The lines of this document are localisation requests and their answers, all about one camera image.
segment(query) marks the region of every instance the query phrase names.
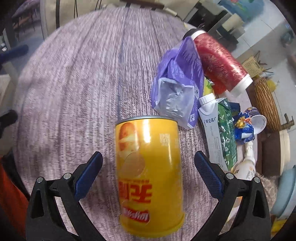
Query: metal can rim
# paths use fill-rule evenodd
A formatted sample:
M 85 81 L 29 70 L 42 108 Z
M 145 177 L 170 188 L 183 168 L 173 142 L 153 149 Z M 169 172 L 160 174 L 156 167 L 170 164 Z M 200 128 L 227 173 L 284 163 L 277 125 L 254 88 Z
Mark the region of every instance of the metal can rim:
M 117 125 L 127 122 L 127 121 L 142 120 L 142 119 L 165 119 L 165 120 L 177 122 L 173 118 L 168 117 L 168 116 L 164 116 L 164 115 L 141 115 L 141 116 L 133 116 L 133 117 L 129 117 L 129 118 L 120 120 L 120 121 L 116 122 L 115 125 L 117 126 Z

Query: brown woven basket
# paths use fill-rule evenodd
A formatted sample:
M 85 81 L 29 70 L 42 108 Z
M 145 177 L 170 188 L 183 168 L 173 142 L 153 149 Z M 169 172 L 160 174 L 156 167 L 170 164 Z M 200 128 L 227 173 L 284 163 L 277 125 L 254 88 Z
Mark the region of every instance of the brown woven basket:
M 261 78 L 255 82 L 255 98 L 258 110 L 267 119 L 267 129 L 270 132 L 280 131 L 281 122 L 279 113 L 265 78 Z

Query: purple plastic bag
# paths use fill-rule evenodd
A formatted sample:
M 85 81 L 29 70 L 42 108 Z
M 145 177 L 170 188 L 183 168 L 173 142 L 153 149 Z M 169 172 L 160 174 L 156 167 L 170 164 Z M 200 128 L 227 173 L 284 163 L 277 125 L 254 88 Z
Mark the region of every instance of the purple plastic bag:
M 173 88 L 172 90 L 166 90 L 165 95 L 159 93 L 160 86 L 159 81 L 161 82 L 164 79 L 168 78 L 175 80 L 175 84 L 179 84 L 179 88 Z M 198 109 L 200 104 L 198 99 L 202 97 L 203 94 L 203 85 L 204 85 L 204 73 L 202 70 L 202 64 L 200 57 L 197 53 L 195 44 L 191 37 L 185 38 L 181 45 L 178 45 L 171 50 L 168 50 L 161 62 L 158 65 L 157 75 L 152 83 L 150 98 L 152 108 L 155 109 L 160 115 L 167 115 L 174 118 L 178 121 L 178 124 L 186 129 L 192 129 L 196 125 L 198 119 Z M 182 91 L 184 88 L 192 87 L 194 88 L 194 102 L 189 116 L 184 116 L 183 110 L 180 106 L 180 103 L 165 108 L 164 106 L 169 106 L 172 100 L 179 98 L 184 101 L 188 98 L 182 98 L 182 95 L 188 94 L 188 92 Z M 160 106 L 160 95 L 169 96 L 170 99 L 167 100 L 166 105 L 163 104 L 164 100 L 162 99 L 162 105 Z M 181 118 L 187 120 L 186 123 L 181 121 Z

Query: blue gripper pad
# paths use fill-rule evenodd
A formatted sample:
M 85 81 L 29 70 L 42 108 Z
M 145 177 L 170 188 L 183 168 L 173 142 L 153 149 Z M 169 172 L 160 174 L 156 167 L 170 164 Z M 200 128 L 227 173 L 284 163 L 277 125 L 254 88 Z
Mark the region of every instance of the blue gripper pad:
M 221 170 L 221 173 L 217 174 L 211 167 L 211 165 L 216 164 L 211 164 L 202 151 L 196 152 L 194 156 L 194 165 L 205 182 L 211 196 L 220 201 L 223 198 L 223 183 L 221 177 L 218 175 L 224 175 L 224 172 Z
M 76 201 L 85 198 L 89 192 L 96 176 L 103 166 L 102 154 L 96 151 L 85 165 L 86 168 L 75 183 L 74 198 Z

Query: round table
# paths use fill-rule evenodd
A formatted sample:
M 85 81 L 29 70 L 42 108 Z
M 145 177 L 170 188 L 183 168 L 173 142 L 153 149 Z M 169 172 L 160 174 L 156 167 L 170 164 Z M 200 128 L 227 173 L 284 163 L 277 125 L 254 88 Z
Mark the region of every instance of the round table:
M 37 177 L 58 179 L 100 151 L 103 167 L 80 203 L 106 240 L 140 240 L 119 224 L 115 123 L 156 114 L 150 89 L 157 65 L 186 31 L 182 21 L 163 12 L 112 8 L 79 17 L 46 39 L 16 90 L 14 155 L 29 193 Z M 217 203 L 193 163 L 197 151 L 207 153 L 201 124 L 179 128 L 179 138 L 186 219 L 162 240 L 190 240 Z M 60 211 L 74 232 L 65 210 Z

